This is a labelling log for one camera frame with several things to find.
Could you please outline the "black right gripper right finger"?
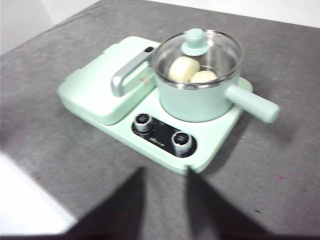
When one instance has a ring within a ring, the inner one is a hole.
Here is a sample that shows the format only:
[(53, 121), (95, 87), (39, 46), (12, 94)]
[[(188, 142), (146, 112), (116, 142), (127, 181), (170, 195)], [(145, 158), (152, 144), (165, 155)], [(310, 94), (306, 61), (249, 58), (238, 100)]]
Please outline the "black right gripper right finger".
[(245, 215), (190, 167), (187, 169), (186, 204), (194, 240), (276, 240)]

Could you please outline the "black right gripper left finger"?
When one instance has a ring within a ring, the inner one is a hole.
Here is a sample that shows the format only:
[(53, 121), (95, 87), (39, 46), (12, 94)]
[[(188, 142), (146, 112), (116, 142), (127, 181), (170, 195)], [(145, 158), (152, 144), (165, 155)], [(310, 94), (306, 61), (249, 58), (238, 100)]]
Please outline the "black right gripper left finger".
[(114, 193), (72, 227), (74, 240), (137, 240), (145, 207), (145, 169), (138, 168)]

